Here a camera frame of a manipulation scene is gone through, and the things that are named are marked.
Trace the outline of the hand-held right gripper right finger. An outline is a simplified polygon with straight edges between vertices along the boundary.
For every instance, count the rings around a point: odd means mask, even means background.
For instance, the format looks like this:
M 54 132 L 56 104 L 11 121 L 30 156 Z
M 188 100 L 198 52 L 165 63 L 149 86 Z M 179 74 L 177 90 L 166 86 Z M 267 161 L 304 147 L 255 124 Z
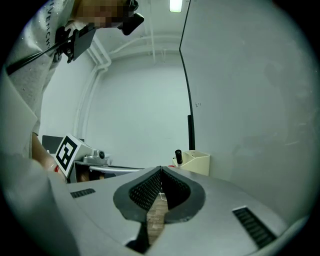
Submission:
M 151 256 L 274 256 L 304 227 L 308 217 L 288 225 L 273 210 L 233 183 L 172 168 L 200 184 L 202 209 L 186 222 L 166 224 L 149 249 Z M 276 236 L 258 248 L 233 211 L 247 207 Z

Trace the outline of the person's left hand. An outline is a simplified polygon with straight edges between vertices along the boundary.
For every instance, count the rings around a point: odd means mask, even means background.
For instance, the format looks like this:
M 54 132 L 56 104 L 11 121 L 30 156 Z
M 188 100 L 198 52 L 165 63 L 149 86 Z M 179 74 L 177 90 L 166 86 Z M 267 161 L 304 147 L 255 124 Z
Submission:
M 59 165 L 57 164 L 56 160 L 49 155 L 45 161 L 44 161 L 44 168 L 49 171 L 49 172 L 54 172 L 55 174 L 58 175 L 60 180 L 65 184 L 66 183 L 66 177 L 61 171 Z

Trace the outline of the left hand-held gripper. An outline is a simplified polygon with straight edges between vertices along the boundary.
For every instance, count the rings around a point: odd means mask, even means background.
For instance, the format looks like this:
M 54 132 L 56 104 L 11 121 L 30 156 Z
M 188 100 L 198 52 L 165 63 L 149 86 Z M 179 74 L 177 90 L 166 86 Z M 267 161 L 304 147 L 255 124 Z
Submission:
M 82 140 L 67 134 L 55 156 L 54 172 L 62 175 L 67 183 L 102 180 L 134 173 L 142 168 L 109 166 L 109 157 Z

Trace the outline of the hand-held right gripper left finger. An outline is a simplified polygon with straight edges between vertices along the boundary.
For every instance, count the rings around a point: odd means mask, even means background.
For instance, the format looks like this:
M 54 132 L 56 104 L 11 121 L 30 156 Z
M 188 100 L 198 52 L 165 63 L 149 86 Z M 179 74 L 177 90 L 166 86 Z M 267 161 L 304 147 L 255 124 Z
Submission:
M 162 168 L 83 183 L 57 181 L 57 207 L 71 241 L 66 256 L 161 256 L 161 241 L 150 246 L 147 199 L 154 195 Z

